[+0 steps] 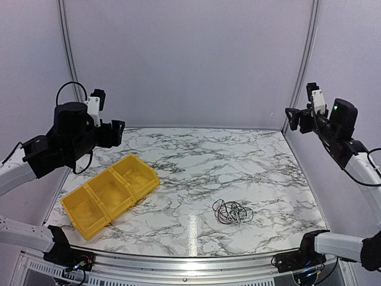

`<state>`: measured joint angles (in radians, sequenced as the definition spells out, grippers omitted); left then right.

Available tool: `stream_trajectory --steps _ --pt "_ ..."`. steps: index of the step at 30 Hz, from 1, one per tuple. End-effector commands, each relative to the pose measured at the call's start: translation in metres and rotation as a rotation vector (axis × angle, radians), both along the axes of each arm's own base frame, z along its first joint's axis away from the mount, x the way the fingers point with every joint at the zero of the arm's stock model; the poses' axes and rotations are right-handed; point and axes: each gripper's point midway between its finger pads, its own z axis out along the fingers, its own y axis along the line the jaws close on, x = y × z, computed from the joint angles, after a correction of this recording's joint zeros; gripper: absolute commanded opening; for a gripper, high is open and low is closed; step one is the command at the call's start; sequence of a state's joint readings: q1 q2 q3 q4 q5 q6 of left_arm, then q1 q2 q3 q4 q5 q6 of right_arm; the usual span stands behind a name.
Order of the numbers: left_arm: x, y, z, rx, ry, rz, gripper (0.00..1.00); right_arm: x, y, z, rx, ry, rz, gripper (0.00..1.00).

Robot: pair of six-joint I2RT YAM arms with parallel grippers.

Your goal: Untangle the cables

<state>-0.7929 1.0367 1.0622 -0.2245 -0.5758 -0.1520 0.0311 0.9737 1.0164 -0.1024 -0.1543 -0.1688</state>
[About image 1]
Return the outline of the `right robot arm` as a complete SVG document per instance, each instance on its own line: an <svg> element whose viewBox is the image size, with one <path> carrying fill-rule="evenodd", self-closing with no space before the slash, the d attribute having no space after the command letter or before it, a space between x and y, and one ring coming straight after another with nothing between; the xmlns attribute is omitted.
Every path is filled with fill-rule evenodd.
<svg viewBox="0 0 381 286"><path fill-rule="evenodd" d="M314 132L328 155L357 184L377 221L380 220L380 171L371 152L352 138L357 109L343 99L335 99L333 110L319 112L313 102L307 108L286 108L290 129ZM329 230L304 234L295 262L307 267L318 256L331 254L344 261L357 262L367 271L380 271L380 234L370 238L336 234Z"/></svg>

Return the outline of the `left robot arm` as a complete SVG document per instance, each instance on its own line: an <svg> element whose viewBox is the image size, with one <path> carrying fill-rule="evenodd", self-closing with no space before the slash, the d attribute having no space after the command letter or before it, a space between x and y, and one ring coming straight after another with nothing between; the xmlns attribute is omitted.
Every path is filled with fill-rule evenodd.
<svg viewBox="0 0 381 286"><path fill-rule="evenodd" d="M102 121L105 97L104 90L95 89L84 102L56 104L48 133L17 143L1 161L1 195L61 167L75 170L77 161L92 155L96 147L118 147L125 122ZM75 260L74 250L56 226L38 227L2 217L1 242L52 254L62 265Z"/></svg>

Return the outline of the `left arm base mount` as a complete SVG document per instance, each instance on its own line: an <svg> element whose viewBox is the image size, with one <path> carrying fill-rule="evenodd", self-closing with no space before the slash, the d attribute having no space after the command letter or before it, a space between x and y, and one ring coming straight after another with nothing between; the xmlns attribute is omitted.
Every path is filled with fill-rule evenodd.
<svg viewBox="0 0 381 286"><path fill-rule="evenodd" d="M56 265L74 268L75 265L84 262L80 265L85 271L91 271L95 254L90 251L74 249L63 232L57 226L48 226L52 232L54 245L49 252L44 252L43 259L45 261L55 263Z"/></svg>

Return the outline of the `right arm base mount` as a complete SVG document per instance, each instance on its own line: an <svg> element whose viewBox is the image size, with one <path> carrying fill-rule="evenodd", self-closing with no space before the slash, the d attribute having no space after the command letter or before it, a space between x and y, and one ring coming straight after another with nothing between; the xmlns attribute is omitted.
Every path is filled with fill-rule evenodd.
<svg viewBox="0 0 381 286"><path fill-rule="evenodd" d="M326 262L326 256L315 251L314 242L318 234L328 231L329 230L317 230L307 232L303 235L297 250L276 254L271 259L271 264L277 268L279 273L318 265L322 266Z"/></svg>

